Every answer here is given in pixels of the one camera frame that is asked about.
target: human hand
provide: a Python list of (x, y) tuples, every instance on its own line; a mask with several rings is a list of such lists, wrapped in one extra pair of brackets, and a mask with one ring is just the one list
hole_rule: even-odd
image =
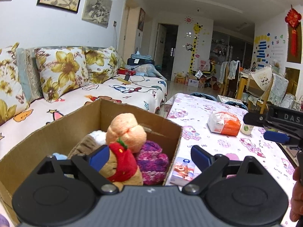
[(296, 222), (303, 215), (303, 186), (300, 182), (300, 168), (297, 167), (292, 175), (293, 180), (296, 181), (294, 188), (292, 190), (291, 197), (291, 210), (290, 210), (290, 220)]

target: yellow flower pattern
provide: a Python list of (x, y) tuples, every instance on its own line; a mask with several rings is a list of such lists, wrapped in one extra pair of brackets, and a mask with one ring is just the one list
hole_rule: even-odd
[(85, 52), (89, 79), (92, 83), (104, 83), (117, 74), (119, 56), (114, 48), (87, 50)]
[(27, 108), (19, 71), (16, 63), (16, 48), (13, 46), (0, 49), (0, 125)]
[(82, 48), (39, 48), (35, 53), (42, 92), (47, 101), (54, 102), (66, 92), (89, 84)]

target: tile floor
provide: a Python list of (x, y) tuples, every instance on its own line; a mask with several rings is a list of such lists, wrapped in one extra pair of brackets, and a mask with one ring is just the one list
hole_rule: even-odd
[[(171, 97), (173, 97), (177, 93), (191, 94), (193, 92), (199, 92), (199, 93), (212, 95), (215, 98), (217, 98), (217, 95), (219, 93), (219, 91), (213, 90), (212, 88), (198, 88), (198, 87), (187, 86), (184, 84), (175, 83), (171, 81), (166, 81), (166, 82), (167, 82), (167, 90), (168, 90), (166, 101), (168, 101)], [(162, 117), (167, 117), (167, 113), (164, 112), (163, 105), (160, 107), (160, 110), (157, 112), (157, 114)]]

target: orange packaging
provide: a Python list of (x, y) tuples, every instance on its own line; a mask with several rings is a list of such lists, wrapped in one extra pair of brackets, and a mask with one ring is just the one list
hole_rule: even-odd
[(222, 135), (237, 136), (241, 128), (240, 120), (229, 112), (212, 112), (207, 125), (211, 132)]

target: chinese knot ornament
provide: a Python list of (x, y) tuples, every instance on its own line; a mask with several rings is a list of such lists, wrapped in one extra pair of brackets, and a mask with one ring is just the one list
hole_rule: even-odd
[(288, 12), (285, 17), (285, 22), (292, 28), (291, 35), (289, 35), (289, 42), (291, 46), (291, 54), (293, 56), (297, 55), (298, 48), (298, 33), (296, 31), (297, 26), (299, 25), (299, 21), (302, 19), (300, 13), (298, 13), (295, 9), (292, 8)]

